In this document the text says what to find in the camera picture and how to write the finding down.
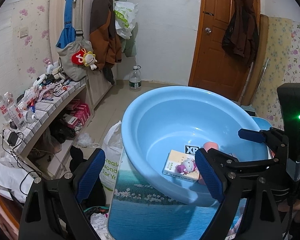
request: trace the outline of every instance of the hello kitty figurine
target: hello kitty figurine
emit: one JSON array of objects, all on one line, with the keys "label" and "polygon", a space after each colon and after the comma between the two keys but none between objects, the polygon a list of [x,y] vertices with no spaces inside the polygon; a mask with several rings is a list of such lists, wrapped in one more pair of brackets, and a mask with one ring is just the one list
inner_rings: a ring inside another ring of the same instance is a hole
[{"label": "hello kitty figurine", "polygon": [[186,175],[195,171],[197,165],[194,162],[194,159],[185,159],[180,165],[176,166],[176,170],[181,175]]}]

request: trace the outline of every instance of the green bottle label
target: green bottle label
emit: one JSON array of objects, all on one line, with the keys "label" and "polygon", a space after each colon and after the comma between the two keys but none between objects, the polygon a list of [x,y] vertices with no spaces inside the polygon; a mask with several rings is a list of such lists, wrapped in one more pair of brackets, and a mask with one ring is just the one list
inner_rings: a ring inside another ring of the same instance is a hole
[{"label": "green bottle label", "polygon": [[138,88],[138,87],[141,87],[141,81],[140,82],[130,82],[129,81],[129,86],[131,88]]}]

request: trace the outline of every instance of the red plush heart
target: red plush heart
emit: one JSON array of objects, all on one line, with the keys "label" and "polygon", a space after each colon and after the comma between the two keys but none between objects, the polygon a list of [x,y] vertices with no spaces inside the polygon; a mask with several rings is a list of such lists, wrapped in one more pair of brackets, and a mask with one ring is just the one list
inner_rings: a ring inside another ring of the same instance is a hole
[{"label": "red plush heart", "polygon": [[77,65],[83,65],[83,54],[84,51],[79,50],[77,53],[74,53],[71,57],[71,61]]}]

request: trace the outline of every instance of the wooden door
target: wooden door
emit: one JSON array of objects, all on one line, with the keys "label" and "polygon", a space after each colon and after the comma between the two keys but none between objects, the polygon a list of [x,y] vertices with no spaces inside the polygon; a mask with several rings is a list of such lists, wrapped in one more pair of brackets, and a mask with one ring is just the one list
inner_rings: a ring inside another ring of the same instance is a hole
[{"label": "wooden door", "polygon": [[[257,23],[260,0],[254,0]],[[227,55],[222,39],[234,13],[234,0],[202,0],[189,86],[239,100],[249,68]]]}]

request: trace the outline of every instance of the large plastic water bottle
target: large plastic water bottle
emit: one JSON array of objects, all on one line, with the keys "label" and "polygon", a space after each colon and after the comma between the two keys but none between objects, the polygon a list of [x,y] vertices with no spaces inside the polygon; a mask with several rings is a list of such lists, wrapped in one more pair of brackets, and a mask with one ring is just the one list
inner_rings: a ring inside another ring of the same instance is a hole
[{"label": "large plastic water bottle", "polygon": [[0,95],[0,112],[2,113],[3,117],[7,122],[11,119],[10,114],[6,108],[5,101],[3,100],[3,97]]},{"label": "large plastic water bottle", "polygon": [[134,66],[129,76],[129,87],[131,91],[141,90],[141,66]]},{"label": "large plastic water bottle", "polygon": [[7,110],[11,116],[11,119],[14,121],[20,132],[24,131],[27,128],[27,124],[25,122],[25,118],[23,117],[15,101],[13,100],[13,96],[11,95],[11,93],[6,92],[4,94],[4,98],[6,100]]}]

